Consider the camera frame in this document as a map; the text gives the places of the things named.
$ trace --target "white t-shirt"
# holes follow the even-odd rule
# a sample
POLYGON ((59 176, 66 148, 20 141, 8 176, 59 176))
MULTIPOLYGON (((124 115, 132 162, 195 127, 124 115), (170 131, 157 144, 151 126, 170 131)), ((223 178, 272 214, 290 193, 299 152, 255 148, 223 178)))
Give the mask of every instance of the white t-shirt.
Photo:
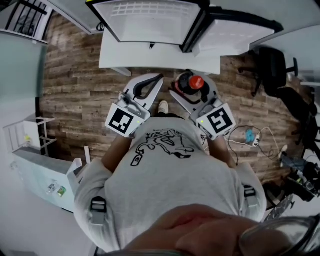
POLYGON ((164 213, 202 204, 230 215, 261 221, 266 210, 262 185, 249 164, 236 170, 207 155, 200 130, 180 118, 152 117, 136 132, 114 174, 94 159, 75 196, 74 216, 86 235, 106 252, 123 249, 164 213), (244 185, 255 189, 249 208, 244 185), (103 197, 103 226, 91 224, 91 200, 103 197))

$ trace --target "blue object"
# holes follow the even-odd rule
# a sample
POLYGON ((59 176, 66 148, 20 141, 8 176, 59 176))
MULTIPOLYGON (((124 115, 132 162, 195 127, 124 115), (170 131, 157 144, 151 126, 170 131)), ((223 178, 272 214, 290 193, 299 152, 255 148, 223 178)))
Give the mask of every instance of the blue object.
POLYGON ((250 143, 253 142, 255 140, 255 135, 254 132, 252 131, 252 129, 248 129, 245 132, 245 143, 250 143))

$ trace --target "glasses frame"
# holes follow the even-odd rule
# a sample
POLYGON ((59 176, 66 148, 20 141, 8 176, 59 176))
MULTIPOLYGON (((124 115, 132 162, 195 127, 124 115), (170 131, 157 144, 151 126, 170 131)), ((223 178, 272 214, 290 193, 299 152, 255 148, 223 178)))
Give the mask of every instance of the glasses frame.
POLYGON ((296 245, 294 245, 292 248, 288 249, 287 251, 283 252, 279 256, 292 256, 298 252, 303 251, 307 247, 311 239, 313 238, 315 231, 317 230, 317 227, 320 224, 320 214, 316 216, 310 216, 310 217, 282 217, 282 218, 272 219, 267 222, 263 222, 255 227, 252 227, 247 231, 245 231, 239 239, 238 244, 239 244, 241 253, 245 256, 245 254, 243 253, 244 250, 241 246, 241 240, 244 239, 245 237, 250 236, 262 229, 272 227, 273 225, 292 224, 292 223, 296 223, 300 225, 309 224, 310 227, 306 232, 306 234, 304 235, 304 237, 296 245))

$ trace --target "buckle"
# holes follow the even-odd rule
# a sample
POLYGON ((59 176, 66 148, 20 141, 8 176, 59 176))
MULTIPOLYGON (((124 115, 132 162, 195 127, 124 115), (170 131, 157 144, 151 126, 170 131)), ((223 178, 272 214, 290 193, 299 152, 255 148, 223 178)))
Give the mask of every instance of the buckle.
POLYGON ((249 185, 244 185, 244 197, 248 203, 249 208, 258 206, 258 200, 256 198, 256 190, 249 185))
POLYGON ((103 226, 105 214, 107 212, 107 202, 101 196, 94 197, 91 200, 90 212, 92 213, 91 224, 103 226))

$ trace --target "desk leg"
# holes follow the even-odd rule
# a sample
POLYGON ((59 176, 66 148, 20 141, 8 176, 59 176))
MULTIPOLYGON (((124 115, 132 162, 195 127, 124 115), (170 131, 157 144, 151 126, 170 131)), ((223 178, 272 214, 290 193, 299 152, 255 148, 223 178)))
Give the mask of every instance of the desk leg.
POLYGON ((125 67, 112 67, 111 69, 120 73, 121 75, 124 75, 126 77, 131 77, 131 71, 129 71, 125 67))

